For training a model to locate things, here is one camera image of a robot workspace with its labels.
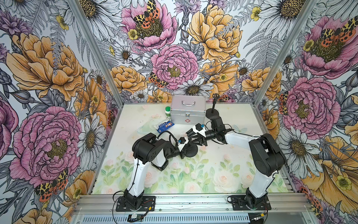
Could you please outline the black round stand base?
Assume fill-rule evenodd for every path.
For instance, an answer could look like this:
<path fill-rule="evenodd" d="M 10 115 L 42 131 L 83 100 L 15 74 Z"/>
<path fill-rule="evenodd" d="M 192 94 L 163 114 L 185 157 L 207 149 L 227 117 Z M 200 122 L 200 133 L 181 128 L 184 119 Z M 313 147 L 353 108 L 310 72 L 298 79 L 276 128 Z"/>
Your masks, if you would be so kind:
<path fill-rule="evenodd" d="M 209 108 L 206 110 L 206 118 L 212 119 L 218 116 L 219 116 L 219 112 L 216 109 Z"/>

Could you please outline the black stand pole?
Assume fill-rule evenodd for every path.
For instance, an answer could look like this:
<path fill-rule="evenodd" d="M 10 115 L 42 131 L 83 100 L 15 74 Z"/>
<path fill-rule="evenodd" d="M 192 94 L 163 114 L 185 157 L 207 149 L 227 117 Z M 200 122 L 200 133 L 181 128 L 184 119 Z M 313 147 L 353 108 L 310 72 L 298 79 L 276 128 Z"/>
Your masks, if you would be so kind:
<path fill-rule="evenodd" d="M 194 137 L 196 136 L 196 133 L 192 128 L 186 132 L 186 136 L 188 138 L 188 145 L 189 146 L 193 145 L 194 144 L 193 141 L 194 141 Z"/>

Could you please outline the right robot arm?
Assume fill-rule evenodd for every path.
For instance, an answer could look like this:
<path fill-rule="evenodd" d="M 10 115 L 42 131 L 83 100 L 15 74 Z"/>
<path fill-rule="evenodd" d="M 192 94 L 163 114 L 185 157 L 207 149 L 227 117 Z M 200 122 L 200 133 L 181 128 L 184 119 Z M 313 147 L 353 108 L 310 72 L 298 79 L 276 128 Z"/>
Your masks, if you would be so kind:
<path fill-rule="evenodd" d="M 239 133 L 232 128 L 226 128 L 219 115 L 209 117 L 211 129 L 205 132 L 205 141 L 216 139 L 226 145 L 234 145 L 248 149 L 256 168 L 251 185 L 246 190 L 246 196 L 241 199 L 250 210 L 259 208 L 265 202 L 267 189 L 274 181 L 278 171 L 287 163 L 287 159 L 273 136 L 264 133 L 260 136 Z"/>

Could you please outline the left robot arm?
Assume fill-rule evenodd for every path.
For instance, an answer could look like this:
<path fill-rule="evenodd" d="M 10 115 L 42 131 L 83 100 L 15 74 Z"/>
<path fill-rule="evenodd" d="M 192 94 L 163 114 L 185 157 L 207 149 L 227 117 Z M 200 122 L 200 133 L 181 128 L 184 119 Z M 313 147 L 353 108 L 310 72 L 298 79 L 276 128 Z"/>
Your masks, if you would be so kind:
<path fill-rule="evenodd" d="M 189 139 L 182 137 L 172 144 L 170 141 L 159 139 L 155 134 L 149 133 L 135 141 L 132 151 L 134 157 L 134 170 L 131 183 L 124 191 L 124 199 L 132 210 L 138 210 L 143 201 L 145 179 L 149 166 L 163 171 L 169 159 L 184 157 L 184 147 L 188 146 Z"/>

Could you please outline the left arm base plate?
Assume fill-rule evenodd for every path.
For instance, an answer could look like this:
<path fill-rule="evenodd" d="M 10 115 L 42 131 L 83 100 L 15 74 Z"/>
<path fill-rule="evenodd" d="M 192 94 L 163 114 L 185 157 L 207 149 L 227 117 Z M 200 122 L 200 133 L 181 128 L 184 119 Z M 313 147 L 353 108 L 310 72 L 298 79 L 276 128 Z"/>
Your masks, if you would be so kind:
<path fill-rule="evenodd" d="M 156 196 L 124 197 L 121 196 L 115 206 L 116 212 L 154 211 Z"/>

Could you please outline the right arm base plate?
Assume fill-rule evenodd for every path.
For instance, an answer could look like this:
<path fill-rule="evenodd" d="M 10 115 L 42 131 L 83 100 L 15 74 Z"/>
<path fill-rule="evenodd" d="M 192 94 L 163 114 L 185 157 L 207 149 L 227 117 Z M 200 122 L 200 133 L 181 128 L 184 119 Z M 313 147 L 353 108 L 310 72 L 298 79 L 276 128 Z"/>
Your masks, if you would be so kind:
<path fill-rule="evenodd" d="M 231 195 L 227 202 L 232 205 L 234 211 L 270 211 L 272 209 L 267 194 L 261 198 L 251 195 Z"/>

